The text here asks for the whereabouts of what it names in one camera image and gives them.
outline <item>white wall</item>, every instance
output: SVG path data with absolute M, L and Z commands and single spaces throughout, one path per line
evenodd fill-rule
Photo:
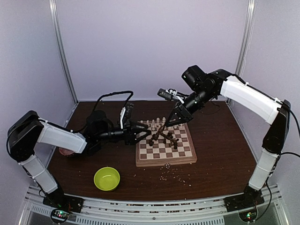
M 0 221 L 16 224 L 29 178 L 5 150 L 28 110 L 63 125 L 74 104 L 60 63 L 48 0 L 0 1 Z M 45 161 L 50 146 L 39 146 Z
M 181 75 L 194 64 L 234 72 L 247 8 L 248 0 L 58 1 L 78 99 L 128 89 L 143 100 L 161 99 L 159 88 L 190 93 Z
M 292 103 L 300 120 L 300 1 L 260 0 L 256 6 L 255 23 L 250 48 L 246 54 L 243 79 L 252 86 Z M 239 118 L 257 157 L 269 126 L 257 115 L 234 103 Z M 300 141 L 295 122 L 291 126 L 283 151 L 300 153 Z M 287 204 L 292 222 L 299 224 L 300 176 L 299 158 L 282 156 L 271 179 L 277 183 Z

